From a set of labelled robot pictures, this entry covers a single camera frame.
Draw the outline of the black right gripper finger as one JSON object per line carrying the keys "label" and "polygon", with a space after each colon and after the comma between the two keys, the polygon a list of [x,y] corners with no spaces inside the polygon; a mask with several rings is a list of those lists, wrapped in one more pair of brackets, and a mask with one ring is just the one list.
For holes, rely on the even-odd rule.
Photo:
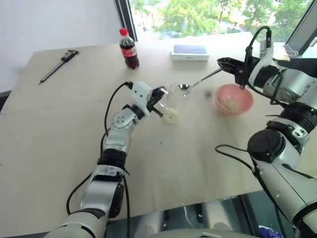
{"label": "black right gripper finger", "polygon": [[232,64],[221,64],[219,66],[223,71],[229,73],[229,74],[235,74],[236,73],[236,66]]}
{"label": "black right gripper finger", "polygon": [[217,60],[220,67],[243,67],[244,62],[230,57],[223,57]]}

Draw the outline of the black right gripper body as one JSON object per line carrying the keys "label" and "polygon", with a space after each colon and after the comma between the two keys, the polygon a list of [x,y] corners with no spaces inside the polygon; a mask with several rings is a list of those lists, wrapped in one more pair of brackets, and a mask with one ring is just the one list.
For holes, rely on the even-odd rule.
{"label": "black right gripper body", "polygon": [[236,84],[238,84],[240,87],[246,87],[247,78],[244,71],[244,63],[241,61],[236,62],[234,78]]}

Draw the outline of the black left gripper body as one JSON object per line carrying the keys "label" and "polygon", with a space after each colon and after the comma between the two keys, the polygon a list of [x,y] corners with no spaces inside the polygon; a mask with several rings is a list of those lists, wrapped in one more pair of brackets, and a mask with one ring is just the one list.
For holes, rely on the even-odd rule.
{"label": "black left gripper body", "polygon": [[152,91],[150,99],[147,101],[147,109],[148,111],[152,111],[154,105],[159,102],[163,97],[162,88],[156,88]]}

